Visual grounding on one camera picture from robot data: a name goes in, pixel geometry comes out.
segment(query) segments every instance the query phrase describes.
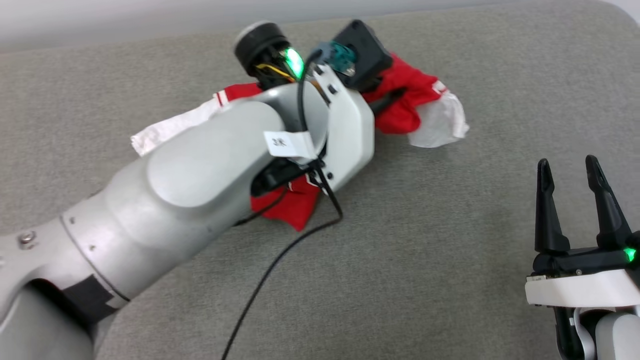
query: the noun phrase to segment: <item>white wall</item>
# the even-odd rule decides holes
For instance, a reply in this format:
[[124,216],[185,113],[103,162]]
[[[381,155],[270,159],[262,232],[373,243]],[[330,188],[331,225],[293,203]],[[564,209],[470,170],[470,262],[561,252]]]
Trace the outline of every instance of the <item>white wall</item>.
[[[0,0],[0,53],[513,1],[526,0]],[[640,0],[607,1],[640,20]]]

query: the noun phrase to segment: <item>cable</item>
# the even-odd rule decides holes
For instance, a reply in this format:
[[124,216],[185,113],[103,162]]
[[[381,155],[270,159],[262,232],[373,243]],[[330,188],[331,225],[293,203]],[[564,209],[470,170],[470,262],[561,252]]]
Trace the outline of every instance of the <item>cable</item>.
[[287,187],[284,186],[282,188],[282,193],[280,193],[280,196],[278,196],[277,199],[275,199],[271,204],[265,206],[264,208],[260,209],[260,211],[256,211],[255,213],[249,215],[248,217],[242,219],[242,220],[238,220],[238,222],[236,222],[234,224],[234,226],[240,226],[240,225],[245,225],[246,223],[248,223],[249,221],[261,216],[262,214],[266,213],[267,211],[271,210],[274,206],[278,205],[278,203],[280,201],[282,201],[282,199],[284,199],[284,195],[287,195]]
[[[304,67],[304,71],[303,71],[302,77],[300,78],[300,80],[298,82],[298,84],[299,84],[298,85],[298,113],[300,115],[300,124],[301,124],[301,126],[303,128],[303,131],[307,131],[307,120],[305,118],[304,103],[302,101],[302,99],[303,99],[302,95],[303,95],[304,81],[305,81],[305,76],[307,74],[307,66],[309,65],[309,63],[314,61],[321,54],[322,54],[322,52],[316,51],[316,52],[312,53],[307,58],[307,61],[305,62],[305,67]],[[326,190],[326,194],[327,194],[327,196],[329,196],[329,199],[331,200],[331,203],[333,204],[333,207],[335,208],[336,212],[338,213],[338,217],[336,219],[333,219],[333,220],[329,221],[329,222],[325,222],[324,224],[321,224],[321,225],[319,225],[319,226],[307,231],[306,233],[300,235],[300,237],[298,237],[292,243],[290,243],[271,262],[271,264],[269,265],[269,268],[267,268],[267,270],[264,272],[264,275],[262,275],[262,278],[260,279],[260,282],[258,282],[258,286],[255,287],[253,293],[251,294],[251,297],[249,298],[249,301],[244,306],[244,309],[243,309],[242,313],[240,314],[240,317],[238,318],[238,321],[236,322],[236,326],[234,327],[234,330],[231,332],[231,336],[229,337],[229,340],[227,341],[227,346],[225,347],[225,351],[222,354],[221,360],[227,360],[227,357],[229,355],[229,351],[231,350],[231,346],[234,344],[234,340],[236,339],[238,331],[240,330],[240,326],[242,326],[242,322],[244,321],[244,318],[249,313],[249,309],[251,308],[251,305],[253,305],[253,301],[258,296],[258,293],[260,292],[260,290],[264,286],[264,283],[267,281],[267,278],[269,277],[269,275],[271,275],[273,269],[275,269],[275,267],[280,262],[280,260],[282,260],[282,258],[284,258],[284,256],[287,255],[287,253],[291,249],[293,249],[297,244],[301,243],[304,239],[306,239],[309,236],[317,233],[320,230],[323,230],[323,229],[326,229],[327,227],[330,227],[330,226],[333,226],[335,224],[338,224],[343,218],[342,208],[340,207],[340,204],[338,203],[338,199],[336,199],[335,194],[333,193],[333,190],[331,190],[331,186],[329,186],[329,182],[326,180],[326,177],[324,176],[320,161],[318,159],[316,159],[316,160],[311,162],[311,165],[313,166],[314,170],[316,171],[316,174],[320,177],[321,185]]]
[[271,69],[272,71],[284,76],[285,78],[289,79],[289,81],[291,81],[292,83],[295,82],[296,80],[293,78],[293,76],[291,76],[290,74],[287,74],[286,72],[278,69],[277,67],[270,65],[270,64],[259,64],[255,66],[256,69],[262,70],[262,69]]

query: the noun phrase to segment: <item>red cloth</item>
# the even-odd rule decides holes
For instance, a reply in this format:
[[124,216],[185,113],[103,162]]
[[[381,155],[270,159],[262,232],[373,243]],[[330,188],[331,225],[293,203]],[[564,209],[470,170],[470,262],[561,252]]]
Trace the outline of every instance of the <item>red cloth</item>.
[[[382,72],[383,80],[378,88],[373,92],[362,94],[362,96],[367,102],[372,102],[380,99],[391,90],[406,87],[404,95],[378,115],[376,127],[387,134],[411,133],[420,126],[420,117],[415,111],[415,107],[438,100],[444,86],[435,76],[423,74],[395,54],[393,54],[393,58],[391,68]],[[256,84],[232,85],[226,87],[221,95],[219,93],[218,99],[220,105],[224,106],[228,101],[253,96],[259,92],[260,89]],[[314,212],[320,189],[316,185],[310,184],[307,176],[301,176],[291,181],[286,191],[284,198],[272,209],[265,212],[263,216],[282,220],[293,226],[295,230],[302,231]],[[260,211],[276,201],[281,194],[282,190],[275,190],[261,197],[252,197],[251,209]]]
[[381,73],[382,83],[362,97],[373,102],[392,90],[405,87],[404,95],[376,117],[376,127],[385,134],[412,133],[420,127],[420,116],[415,107],[438,100],[444,89],[436,85],[442,83],[435,76],[411,67],[396,54],[392,56],[393,64]]

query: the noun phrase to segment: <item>screw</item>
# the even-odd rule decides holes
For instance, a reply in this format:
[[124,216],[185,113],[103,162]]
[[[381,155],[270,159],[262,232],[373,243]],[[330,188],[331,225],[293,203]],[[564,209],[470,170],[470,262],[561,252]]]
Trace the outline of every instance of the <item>screw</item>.
[[20,241],[20,243],[23,245],[27,245],[28,243],[32,242],[33,239],[35,238],[36,238],[36,232],[31,231],[30,233],[20,234],[20,236],[18,236],[18,241]]

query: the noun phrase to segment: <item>green led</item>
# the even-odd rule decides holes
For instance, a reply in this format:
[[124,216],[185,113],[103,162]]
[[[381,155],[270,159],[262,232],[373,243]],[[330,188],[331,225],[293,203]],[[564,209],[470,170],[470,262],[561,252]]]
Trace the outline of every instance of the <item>green led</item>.
[[625,249],[625,253],[627,254],[627,259],[629,260],[629,262],[633,261],[636,257],[636,250],[631,249],[630,247]]
[[284,51],[285,61],[287,65],[293,71],[293,74],[296,78],[302,77],[302,72],[305,70],[305,62],[300,57],[297,51],[295,51],[292,47],[287,48]]

